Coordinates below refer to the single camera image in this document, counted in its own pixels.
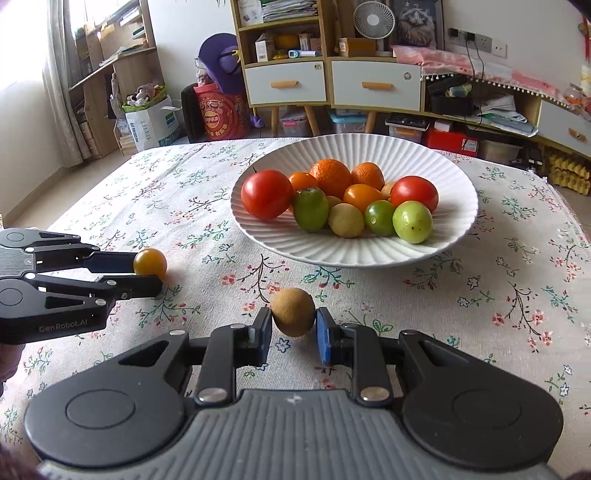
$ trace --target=red box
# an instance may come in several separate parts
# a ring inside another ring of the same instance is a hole
[[[425,146],[435,150],[446,150],[468,157],[476,157],[478,139],[470,138],[462,132],[440,132],[429,127],[425,135]]]

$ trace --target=pink cloth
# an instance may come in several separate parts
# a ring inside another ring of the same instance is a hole
[[[451,51],[431,50],[422,47],[404,47],[396,45],[393,47],[399,63],[420,65],[423,75],[459,73],[472,75],[470,58],[463,53]],[[482,66],[478,58],[472,57],[472,64],[476,76],[480,78]],[[530,77],[519,70],[490,61],[484,64],[484,80],[489,82],[502,83],[517,88],[523,88],[534,93],[540,93],[552,97],[559,102],[565,102],[564,96],[554,85]]]

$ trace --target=green tomato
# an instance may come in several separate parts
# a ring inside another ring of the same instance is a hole
[[[319,188],[298,190],[291,202],[297,224],[306,232],[317,232],[329,217],[329,201]]]
[[[375,235],[390,236],[394,234],[394,205],[387,200],[376,200],[369,204],[365,210],[365,225]]]
[[[420,244],[431,234],[433,217],[420,202],[410,200],[396,208],[392,223],[398,236],[409,244]]]

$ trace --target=orange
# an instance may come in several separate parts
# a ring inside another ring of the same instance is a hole
[[[318,186],[327,196],[343,198],[345,188],[351,185],[349,169],[338,160],[326,158],[314,164],[310,173],[318,180]]]
[[[365,183],[374,189],[381,190],[384,186],[384,174],[375,163],[360,163],[351,170],[351,183]]]

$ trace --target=white drawer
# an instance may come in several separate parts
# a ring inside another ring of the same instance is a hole
[[[538,126],[540,136],[591,157],[591,122],[554,103],[542,102]]]
[[[244,71],[251,105],[326,101],[322,60],[263,65]]]
[[[380,61],[332,62],[335,105],[421,109],[421,67]]]

